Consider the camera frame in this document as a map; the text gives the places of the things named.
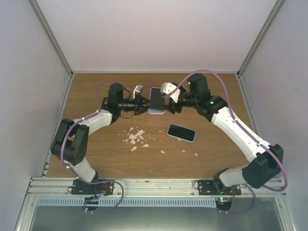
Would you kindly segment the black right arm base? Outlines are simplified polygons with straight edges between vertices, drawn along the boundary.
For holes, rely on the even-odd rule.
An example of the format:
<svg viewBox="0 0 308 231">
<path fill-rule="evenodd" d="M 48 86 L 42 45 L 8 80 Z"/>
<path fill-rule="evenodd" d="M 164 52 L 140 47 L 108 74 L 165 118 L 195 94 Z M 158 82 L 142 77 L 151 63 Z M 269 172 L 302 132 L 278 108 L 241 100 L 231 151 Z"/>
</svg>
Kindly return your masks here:
<svg viewBox="0 0 308 231">
<path fill-rule="evenodd" d="M 192 187 L 198 191 L 199 195 L 233 196 L 242 194 L 240 185 L 218 186 L 214 180 L 195 180 Z"/>
</svg>

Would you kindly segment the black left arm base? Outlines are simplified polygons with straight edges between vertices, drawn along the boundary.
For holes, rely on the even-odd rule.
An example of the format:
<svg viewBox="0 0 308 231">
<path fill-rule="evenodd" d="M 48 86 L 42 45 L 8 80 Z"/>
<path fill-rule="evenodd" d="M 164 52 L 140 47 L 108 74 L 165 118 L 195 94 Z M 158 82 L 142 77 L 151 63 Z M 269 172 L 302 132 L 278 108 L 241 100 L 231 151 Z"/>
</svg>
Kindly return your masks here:
<svg viewBox="0 0 308 231">
<path fill-rule="evenodd" d="M 73 195 L 112 195 L 114 183 L 88 184 L 81 180 L 74 180 L 73 185 L 67 191 Z"/>
</svg>

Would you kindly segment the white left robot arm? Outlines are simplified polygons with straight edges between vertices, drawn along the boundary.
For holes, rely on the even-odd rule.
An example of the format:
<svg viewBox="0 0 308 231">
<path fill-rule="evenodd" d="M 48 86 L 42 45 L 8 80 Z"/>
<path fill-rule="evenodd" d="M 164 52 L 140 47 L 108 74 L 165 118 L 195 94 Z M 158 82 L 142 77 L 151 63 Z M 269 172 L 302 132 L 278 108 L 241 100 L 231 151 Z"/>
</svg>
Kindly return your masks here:
<svg viewBox="0 0 308 231">
<path fill-rule="evenodd" d="M 80 119 L 63 119 L 51 144 L 51 154 L 83 181 L 82 188 L 88 194 L 99 190 L 97 172 L 86 159 L 89 136 L 103 127 L 115 123 L 122 112 L 132 112 L 134 116 L 148 111 L 150 101 L 141 96 L 143 86 L 129 90 L 114 81 L 108 96 L 98 102 L 98 110 Z"/>
</svg>

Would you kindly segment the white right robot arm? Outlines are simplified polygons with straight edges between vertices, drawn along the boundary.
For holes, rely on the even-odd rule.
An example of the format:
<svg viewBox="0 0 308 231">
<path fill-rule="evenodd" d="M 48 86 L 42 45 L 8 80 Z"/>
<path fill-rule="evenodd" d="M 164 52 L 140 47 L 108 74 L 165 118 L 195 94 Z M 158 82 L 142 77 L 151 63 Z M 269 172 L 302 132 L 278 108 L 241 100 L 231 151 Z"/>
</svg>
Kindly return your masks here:
<svg viewBox="0 0 308 231">
<path fill-rule="evenodd" d="M 188 83 L 188 90 L 181 84 L 165 82 L 160 92 L 169 99 L 164 108 L 172 114 L 180 113 L 183 107 L 192 107 L 213 125 L 220 128 L 243 152 L 248 165 L 238 168 L 226 168 L 213 177 L 213 189 L 224 195 L 230 187 L 247 184 L 255 189 L 266 187 L 266 183 L 277 176 L 283 175 L 284 185 L 288 186 L 288 178 L 282 166 L 283 148 L 271 145 L 255 134 L 235 114 L 229 97 L 223 99 L 211 94 L 207 79 L 200 70 L 189 74 L 183 79 Z"/>
</svg>

